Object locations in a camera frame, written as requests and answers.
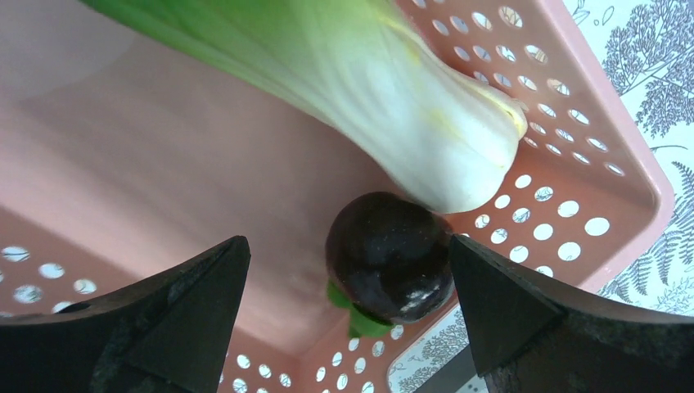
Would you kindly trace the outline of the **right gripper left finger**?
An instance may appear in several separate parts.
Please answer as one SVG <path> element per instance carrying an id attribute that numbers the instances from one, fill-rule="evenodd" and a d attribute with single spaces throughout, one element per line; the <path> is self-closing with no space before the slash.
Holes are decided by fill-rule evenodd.
<path id="1" fill-rule="evenodd" d="M 55 314 L 3 318 L 2 391 L 217 391 L 249 266 L 235 236 Z"/>

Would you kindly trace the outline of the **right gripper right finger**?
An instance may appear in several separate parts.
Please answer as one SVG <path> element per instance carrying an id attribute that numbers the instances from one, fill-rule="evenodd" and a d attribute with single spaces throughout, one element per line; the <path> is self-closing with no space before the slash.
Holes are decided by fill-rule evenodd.
<path id="1" fill-rule="evenodd" d="M 455 235 L 449 260 L 492 392 L 690 392 L 693 320 L 592 294 Z"/>

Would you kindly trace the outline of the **dark toy eggplant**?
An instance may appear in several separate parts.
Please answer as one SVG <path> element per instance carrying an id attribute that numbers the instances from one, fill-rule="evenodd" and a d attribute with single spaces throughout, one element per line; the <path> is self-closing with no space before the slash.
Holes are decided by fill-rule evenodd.
<path id="1" fill-rule="evenodd" d="M 369 192 L 335 217 L 325 241 L 327 295 L 351 338 L 381 337 L 445 305 L 455 289 L 443 217 L 392 192 Z"/>

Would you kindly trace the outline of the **green white bok choy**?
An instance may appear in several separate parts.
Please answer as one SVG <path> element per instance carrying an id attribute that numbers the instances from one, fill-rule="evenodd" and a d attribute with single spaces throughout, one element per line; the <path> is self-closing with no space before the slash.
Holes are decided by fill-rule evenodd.
<path id="1" fill-rule="evenodd" d="M 499 191 L 521 105 L 442 61 L 393 1 L 90 1 L 109 19 L 282 99 L 444 214 Z"/>

